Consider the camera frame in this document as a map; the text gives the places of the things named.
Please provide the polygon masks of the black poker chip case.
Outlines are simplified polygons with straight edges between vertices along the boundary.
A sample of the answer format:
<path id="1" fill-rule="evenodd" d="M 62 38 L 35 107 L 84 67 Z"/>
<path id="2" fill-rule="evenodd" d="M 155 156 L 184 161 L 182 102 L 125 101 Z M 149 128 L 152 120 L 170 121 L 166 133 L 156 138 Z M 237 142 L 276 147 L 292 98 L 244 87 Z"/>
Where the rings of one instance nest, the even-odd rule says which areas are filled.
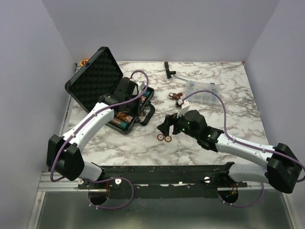
<path id="1" fill-rule="evenodd" d="M 124 77 L 110 49 L 100 47 L 65 84 L 65 90 L 89 113 L 98 98 L 102 94 L 113 93 Z M 151 104 L 153 95 L 154 89 L 148 87 L 146 93 L 142 96 L 141 111 L 137 117 L 132 118 L 124 112 L 118 112 L 114 119 L 107 123 L 107 126 L 123 134 L 131 132 L 136 123 L 146 126 L 155 112 L 155 108 Z"/>

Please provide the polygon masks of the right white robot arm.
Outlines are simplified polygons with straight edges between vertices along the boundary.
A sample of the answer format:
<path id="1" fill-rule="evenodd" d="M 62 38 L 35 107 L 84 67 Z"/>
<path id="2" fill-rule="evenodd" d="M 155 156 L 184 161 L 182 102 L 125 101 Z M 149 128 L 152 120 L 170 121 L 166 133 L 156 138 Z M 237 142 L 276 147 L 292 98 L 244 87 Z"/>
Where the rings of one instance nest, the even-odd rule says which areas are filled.
<path id="1" fill-rule="evenodd" d="M 206 150 L 231 154 L 251 162 L 249 165 L 234 164 L 222 172 L 219 181 L 225 187 L 235 182 L 254 181 L 267 183 L 280 192 L 291 194 L 298 182 L 301 165 L 285 144 L 260 145 L 227 136 L 223 130 L 209 126 L 197 110 L 183 115 L 167 115 L 157 129 L 168 137 L 171 126 L 173 135 L 184 133 Z"/>

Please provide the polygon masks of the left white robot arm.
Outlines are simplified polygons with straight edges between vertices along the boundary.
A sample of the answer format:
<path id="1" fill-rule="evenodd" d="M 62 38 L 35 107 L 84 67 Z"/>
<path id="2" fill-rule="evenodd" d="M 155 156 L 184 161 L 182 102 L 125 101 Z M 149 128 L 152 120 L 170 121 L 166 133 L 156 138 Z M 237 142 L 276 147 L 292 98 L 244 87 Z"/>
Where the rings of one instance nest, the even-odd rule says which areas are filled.
<path id="1" fill-rule="evenodd" d="M 85 161 L 81 153 L 119 110 L 124 111 L 131 105 L 139 109 L 147 89 L 147 82 L 134 82 L 124 77 L 113 93 L 105 93 L 98 98 L 92 110 L 74 128 L 62 136 L 53 135 L 47 150 L 51 181 L 58 182 L 63 178 L 74 181 L 81 178 L 89 180 L 94 188 L 102 188 L 106 181 L 102 167 Z"/>

